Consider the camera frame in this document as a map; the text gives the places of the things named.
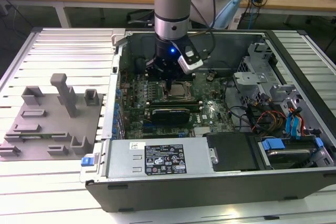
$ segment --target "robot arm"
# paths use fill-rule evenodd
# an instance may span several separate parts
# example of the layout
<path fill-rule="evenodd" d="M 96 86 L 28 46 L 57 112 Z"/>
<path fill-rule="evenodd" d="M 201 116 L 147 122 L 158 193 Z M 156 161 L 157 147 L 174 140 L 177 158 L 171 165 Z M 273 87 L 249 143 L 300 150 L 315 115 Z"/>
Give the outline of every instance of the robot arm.
<path fill-rule="evenodd" d="M 155 7 L 155 55 L 151 61 L 146 64 L 147 71 L 157 78 L 166 80 L 167 88 L 170 89 L 172 80 L 184 74 L 190 74 L 203 65 L 209 55 L 206 50 L 198 52 L 189 39 L 188 25 L 190 16 L 197 19 L 194 10 L 191 9 L 191 2 L 197 6 L 201 13 L 205 14 L 205 20 L 208 25 L 213 22 L 213 8 L 204 10 L 203 5 L 213 6 L 212 0 L 154 0 Z M 229 16 L 227 12 L 222 12 L 221 5 L 233 5 L 234 15 L 238 8 L 240 0 L 220 0 L 217 10 L 218 17 Z"/>

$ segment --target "electronic device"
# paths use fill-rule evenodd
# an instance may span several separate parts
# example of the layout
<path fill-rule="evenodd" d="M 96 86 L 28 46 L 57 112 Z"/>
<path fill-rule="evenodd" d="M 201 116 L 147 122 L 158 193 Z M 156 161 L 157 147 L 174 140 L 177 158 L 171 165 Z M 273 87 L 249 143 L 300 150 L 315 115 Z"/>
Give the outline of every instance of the electronic device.
<path fill-rule="evenodd" d="M 82 160 L 89 192 L 125 212 L 297 199 L 335 184 L 336 118 L 289 53 L 307 39 L 188 33 L 196 2 L 155 0 L 155 32 L 113 30 L 102 141 Z M 238 3 L 212 8 L 230 17 Z"/>

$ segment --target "gray plastic block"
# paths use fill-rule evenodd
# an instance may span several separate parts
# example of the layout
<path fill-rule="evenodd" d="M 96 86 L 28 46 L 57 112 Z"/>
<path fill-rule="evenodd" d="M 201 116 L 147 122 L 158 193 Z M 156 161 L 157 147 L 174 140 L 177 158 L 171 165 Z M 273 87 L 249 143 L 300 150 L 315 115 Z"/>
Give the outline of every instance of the gray plastic block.
<path fill-rule="evenodd" d="M 70 94 L 69 88 L 66 85 L 67 76 L 64 73 L 54 73 L 51 76 L 50 83 L 58 90 L 59 96 L 67 109 L 71 118 L 76 117 L 76 100 L 73 95 Z"/>
<path fill-rule="evenodd" d="M 23 118 L 43 118 L 46 116 L 46 110 L 24 110 L 21 116 Z"/>
<path fill-rule="evenodd" d="M 66 156 L 69 151 L 63 144 L 59 145 L 48 145 L 48 151 L 51 156 Z"/>
<path fill-rule="evenodd" d="M 16 146 L 8 145 L 8 146 L 0 146 L 0 156 L 1 157 L 17 157 L 20 154 L 20 149 Z"/>
<path fill-rule="evenodd" d="M 75 136 L 82 144 L 84 136 L 87 137 L 89 147 L 87 153 L 93 150 L 96 137 L 97 126 L 103 101 L 103 95 L 98 94 L 99 106 L 87 106 L 84 94 L 77 94 L 77 116 L 70 118 L 64 106 L 60 105 L 57 98 L 58 94 L 45 94 L 43 97 L 37 97 L 40 105 L 27 106 L 22 105 L 13 126 L 6 133 L 5 141 L 2 147 L 10 146 L 10 142 L 21 150 L 19 156 L 1 156 L 0 161 L 29 161 L 29 160 L 62 160 L 62 159 L 80 159 L 84 155 L 76 154 L 70 147 L 72 137 Z M 23 118 L 23 111 L 45 110 L 46 116 L 42 118 Z M 39 132 L 14 132 L 15 125 L 40 125 Z M 48 146 L 62 144 L 68 150 L 68 155 L 50 155 Z"/>
<path fill-rule="evenodd" d="M 63 135 L 53 135 L 51 138 L 55 142 L 70 142 L 72 140 L 72 136 L 69 134 L 69 132 L 65 132 Z"/>
<path fill-rule="evenodd" d="M 9 143 L 17 143 L 17 142 L 23 143 L 25 141 L 25 139 L 21 138 L 19 135 L 13 135 L 13 136 L 5 135 L 4 139 Z"/>
<path fill-rule="evenodd" d="M 72 137 L 70 148 L 72 148 L 73 152 L 76 155 L 87 154 L 90 148 L 89 141 L 86 136 L 83 137 L 83 141 L 81 143 L 78 142 L 75 136 Z"/>
<path fill-rule="evenodd" d="M 73 99 L 73 100 L 75 101 L 75 104 L 76 104 L 76 102 L 77 102 L 77 96 L 76 96 L 76 93 L 75 93 L 75 91 L 74 91 L 74 89 L 73 89 L 72 86 L 69 86 L 68 88 L 69 88 L 70 97 L 71 97 L 71 99 Z M 59 100 L 59 103 L 60 103 L 61 105 L 64 105 L 61 96 L 58 96 L 57 98 L 58 98 L 58 100 Z"/>
<path fill-rule="evenodd" d="M 41 126 L 38 124 L 15 124 L 13 127 L 14 132 L 39 132 Z"/>
<path fill-rule="evenodd" d="M 38 86 L 26 87 L 23 91 L 21 97 L 28 106 L 39 105 L 37 97 L 42 97 L 43 93 L 41 92 Z"/>
<path fill-rule="evenodd" d="M 84 94 L 86 106 L 98 106 L 99 97 L 96 89 L 87 89 Z"/>

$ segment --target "white sticker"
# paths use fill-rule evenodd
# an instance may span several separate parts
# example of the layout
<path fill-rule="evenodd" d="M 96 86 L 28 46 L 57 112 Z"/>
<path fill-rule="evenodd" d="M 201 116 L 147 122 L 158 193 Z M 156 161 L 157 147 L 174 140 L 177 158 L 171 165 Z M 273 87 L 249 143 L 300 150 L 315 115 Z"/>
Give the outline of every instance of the white sticker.
<path fill-rule="evenodd" d="M 144 150 L 146 142 L 130 142 L 130 150 Z"/>

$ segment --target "table leg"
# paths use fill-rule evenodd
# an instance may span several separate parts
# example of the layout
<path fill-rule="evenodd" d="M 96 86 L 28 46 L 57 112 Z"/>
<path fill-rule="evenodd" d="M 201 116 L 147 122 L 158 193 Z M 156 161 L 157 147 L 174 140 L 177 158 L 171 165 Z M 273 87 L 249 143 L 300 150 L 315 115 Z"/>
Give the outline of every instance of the table leg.
<path fill-rule="evenodd" d="M 66 13 L 64 7 L 55 6 L 59 22 L 61 23 L 62 28 L 70 28 L 71 23 L 68 14 Z"/>
<path fill-rule="evenodd" d="M 104 8 L 99 8 L 100 19 L 105 19 L 105 11 Z"/>
<path fill-rule="evenodd" d="M 3 16 L 7 16 L 8 15 L 8 11 L 6 9 L 6 6 L 3 4 L 0 4 L 0 14 Z"/>
<path fill-rule="evenodd" d="M 289 22 L 290 22 L 290 20 L 292 19 L 292 17 L 293 17 L 293 15 L 287 15 L 287 17 L 285 18 L 285 21 L 283 21 L 283 23 L 284 23 L 285 25 L 288 25 Z"/>
<path fill-rule="evenodd" d="M 228 30 L 237 30 L 238 29 L 240 18 L 241 18 L 241 15 L 243 13 L 244 13 L 243 8 L 239 8 L 237 10 L 236 14 L 234 15 L 233 19 L 231 20 L 230 24 L 227 27 Z"/>

